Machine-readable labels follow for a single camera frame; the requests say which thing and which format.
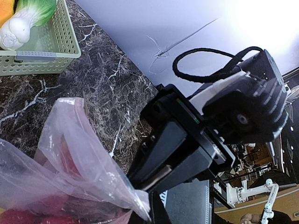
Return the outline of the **red chili pepper toy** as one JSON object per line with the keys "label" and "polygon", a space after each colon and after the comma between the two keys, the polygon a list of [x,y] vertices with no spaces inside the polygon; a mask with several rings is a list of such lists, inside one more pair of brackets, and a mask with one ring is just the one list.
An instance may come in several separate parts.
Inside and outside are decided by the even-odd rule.
{"label": "red chili pepper toy", "polygon": [[100,143],[61,139],[41,151],[45,163],[0,142],[1,208],[109,222],[134,206],[131,185]]}

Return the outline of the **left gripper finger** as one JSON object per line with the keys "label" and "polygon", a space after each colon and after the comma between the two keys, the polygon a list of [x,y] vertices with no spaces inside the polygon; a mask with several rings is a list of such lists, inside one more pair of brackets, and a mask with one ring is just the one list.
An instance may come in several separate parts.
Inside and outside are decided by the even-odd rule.
{"label": "left gripper finger", "polygon": [[161,201],[160,195],[156,191],[153,191],[149,194],[149,205],[151,224],[171,224],[166,209]]}

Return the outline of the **clear zip top bag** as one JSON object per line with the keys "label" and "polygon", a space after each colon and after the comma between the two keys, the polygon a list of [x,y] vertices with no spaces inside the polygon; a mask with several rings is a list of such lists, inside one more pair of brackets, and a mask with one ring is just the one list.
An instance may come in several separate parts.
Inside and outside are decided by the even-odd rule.
{"label": "clear zip top bag", "polygon": [[126,224],[150,220],[149,195],[136,190],[103,147],[83,98],[59,98],[28,157],[0,142],[3,224]]}

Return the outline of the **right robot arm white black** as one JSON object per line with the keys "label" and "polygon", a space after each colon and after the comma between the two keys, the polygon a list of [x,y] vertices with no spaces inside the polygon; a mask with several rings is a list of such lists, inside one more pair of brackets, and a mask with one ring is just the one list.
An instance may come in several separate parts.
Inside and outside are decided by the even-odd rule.
{"label": "right robot arm white black", "polygon": [[141,111],[152,131],[127,174],[136,189],[161,193],[194,179],[214,179],[233,167],[230,145],[271,142],[287,122],[287,91],[268,51],[248,47],[209,76],[181,72],[179,61],[198,52],[217,50],[186,51],[172,70],[201,83],[202,90],[185,97],[173,84],[162,86]]}

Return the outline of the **pale green plastic basket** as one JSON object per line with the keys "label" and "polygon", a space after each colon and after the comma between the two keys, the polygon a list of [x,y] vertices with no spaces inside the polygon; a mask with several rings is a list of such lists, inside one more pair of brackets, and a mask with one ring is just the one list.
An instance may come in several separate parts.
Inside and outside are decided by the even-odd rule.
{"label": "pale green plastic basket", "polygon": [[60,74],[81,56],[65,0],[58,0],[54,15],[16,50],[0,50],[0,75]]}

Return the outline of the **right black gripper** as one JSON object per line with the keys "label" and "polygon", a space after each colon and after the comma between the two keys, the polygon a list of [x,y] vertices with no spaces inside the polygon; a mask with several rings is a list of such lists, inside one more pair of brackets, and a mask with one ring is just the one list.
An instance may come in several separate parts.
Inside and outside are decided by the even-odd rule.
{"label": "right black gripper", "polygon": [[166,191],[193,179],[214,179],[232,168],[234,154],[174,85],[162,88],[140,118],[152,131],[127,174],[134,188]]}

